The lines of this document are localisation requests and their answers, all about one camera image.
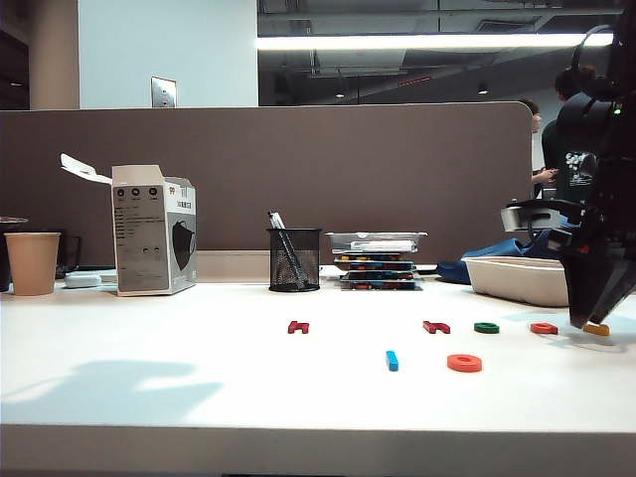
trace green ring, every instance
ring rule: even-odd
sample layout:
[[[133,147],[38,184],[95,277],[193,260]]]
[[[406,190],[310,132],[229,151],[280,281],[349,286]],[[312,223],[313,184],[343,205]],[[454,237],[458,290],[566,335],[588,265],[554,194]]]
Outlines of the green ring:
[[[499,326],[495,323],[475,323],[475,331],[478,333],[494,335],[499,333]]]

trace face mask image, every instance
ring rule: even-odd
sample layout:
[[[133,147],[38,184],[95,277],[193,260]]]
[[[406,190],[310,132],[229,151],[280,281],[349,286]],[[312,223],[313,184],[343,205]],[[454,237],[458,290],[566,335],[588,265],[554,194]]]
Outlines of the face mask image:
[[[181,221],[172,226],[172,247],[180,270],[188,265],[194,251],[192,237],[195,233],[186,228],[185,225],[186,223]]]

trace blue block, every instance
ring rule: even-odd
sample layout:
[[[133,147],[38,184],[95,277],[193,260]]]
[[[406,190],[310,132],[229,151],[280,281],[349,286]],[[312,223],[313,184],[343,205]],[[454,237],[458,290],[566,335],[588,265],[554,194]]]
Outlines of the blue block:
[[[395,351],[387,351],[387,366],[389,366],[389,371],[397,371],[399,369],[398,357]]]

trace paper cup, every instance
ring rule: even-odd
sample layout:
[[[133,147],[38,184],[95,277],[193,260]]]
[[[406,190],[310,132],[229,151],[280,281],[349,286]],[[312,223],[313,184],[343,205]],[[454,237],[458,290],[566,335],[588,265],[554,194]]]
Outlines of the paper cup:
[[[53,293],[60,233],[5,234],[13,278],[20,296]]]

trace red toy piece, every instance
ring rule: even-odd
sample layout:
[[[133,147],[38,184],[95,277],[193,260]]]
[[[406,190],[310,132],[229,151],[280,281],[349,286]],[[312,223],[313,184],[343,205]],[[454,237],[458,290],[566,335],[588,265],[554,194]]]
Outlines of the red toy piece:
[[[297,330],[302,331],[302,334],[306,335],[307,333],[309,333],[309,323],[298,323],[297,321],[292,321],[291,323],[289,323],[289,326],[287,327],[287,333],[292,335]]]
[[[476,373],[482,370],[481,360],[471,355],[450,355],[446,358],[446,365],[460,373]]]
[[[530,325],[530,331],[538,335],[557,335],[558,328],[550,323],[533,323]]]
[[[424,321],[423,327],[424,330],[426,330],[431,335],[434,335],[437,330],[446,335],[450,333],[450,326],[448,326],[446,323],[431,323],[430,321]]]

